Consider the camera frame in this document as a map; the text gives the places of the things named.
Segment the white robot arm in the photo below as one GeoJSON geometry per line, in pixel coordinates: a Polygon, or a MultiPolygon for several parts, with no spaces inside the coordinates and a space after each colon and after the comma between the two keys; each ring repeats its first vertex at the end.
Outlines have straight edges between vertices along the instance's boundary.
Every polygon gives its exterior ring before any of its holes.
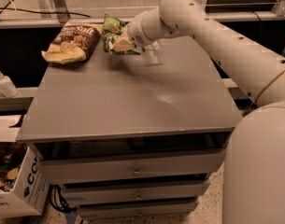
{"type": "Polygon", "coordinates": [[[161,0],[135,16],[114,46],[180,35],[193,38],[257,106],[228,141],[222,224],[285,224],[285,58],[209,18],[195,0],[161,0]]]}

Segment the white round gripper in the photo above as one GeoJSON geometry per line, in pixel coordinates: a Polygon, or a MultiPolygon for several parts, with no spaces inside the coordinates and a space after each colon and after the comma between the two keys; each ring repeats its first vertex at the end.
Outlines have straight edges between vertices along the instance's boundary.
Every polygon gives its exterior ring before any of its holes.
{"type": "Polygon", "coordinates": [[[143,29],[143,18],[147,15],[147,11],[135,16],[128,24],[127,34],[129,37],[119,37],[113,44],[113,50],[116,52],[127,51],[132,48],[132,41],[136,46],[145,47],[152,43],[146,36],[143,29]]]}

